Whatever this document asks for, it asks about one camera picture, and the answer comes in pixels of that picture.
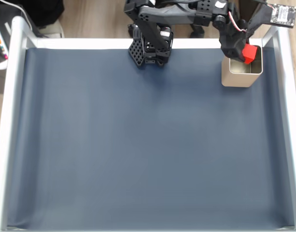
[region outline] red block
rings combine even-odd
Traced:
[[[257,46],[252,46],[248,43],[245,45],[245,48],[243,49],[245,64],[250,64],[251,62],[254,61],[257,50],[258,50]]]

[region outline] table surface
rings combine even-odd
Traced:
[[[296,0],[271,0],[270,3],[279,3],[296,6]],[[126,25],[130,20],[124,15],[123,1],[113,0],[108,1],[96,0],[68,0],[65,1],[65,12],[60,18],[66,37],[74,38],[127,38],[128,32]],[[111,9],[115,5],[115,16],[113,12],[106,9]],[[267,32],[268,26],[262,26],[255,33],[254,38],[261,38]],[[176,28],[176,37],[186,38],[190,33],[190,28],[186,26],[178,26]],[[217,38],[218,32],[209,27],[205,29],[206,36]],[[292,46],[292,56],[294,71],[296,75],[296,25],[290,30],[290,39]],[[0,113],[2,107],[3,96],[0,94]]]

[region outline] circuit board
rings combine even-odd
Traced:
[[[274,4],[270,22],[292,28],[296,18],[296,7]]]

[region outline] blue fabric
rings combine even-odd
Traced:
[[[174,50],[143,70],[126,50],[29,49],[8,225],[293,225],[273,56],[251,88],[231,88],[219,49]]]

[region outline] cylindrical container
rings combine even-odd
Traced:
[[[255,60],[250,64],[224,57],[222,84],[226,87],[250,87],[263,72],[262,48],[257,46]]]

